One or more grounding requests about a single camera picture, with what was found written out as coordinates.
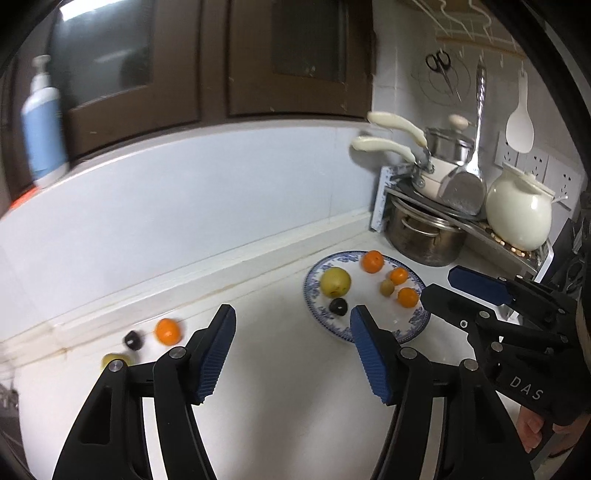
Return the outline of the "person's right hand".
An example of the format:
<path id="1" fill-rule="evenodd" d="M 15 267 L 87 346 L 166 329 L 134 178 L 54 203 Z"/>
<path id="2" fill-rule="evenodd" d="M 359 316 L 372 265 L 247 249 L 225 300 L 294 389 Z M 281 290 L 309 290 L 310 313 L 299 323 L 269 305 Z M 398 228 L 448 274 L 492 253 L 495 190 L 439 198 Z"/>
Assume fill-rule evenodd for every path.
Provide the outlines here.
<path id="1" fill-rule="evenodd" d="M 535 412 L 521 407 L 517 419 L 517 432 L 527 453 L 536 449 L 542 441 L 542 428 L 544 419 Z M 557 457 L 571 449 L 581 436 L 580 428 L 573 423 L 567 427 L 553 426 L 555 433 L 562 436 L 562 439 L 554 446 L 549 456 Z"/>

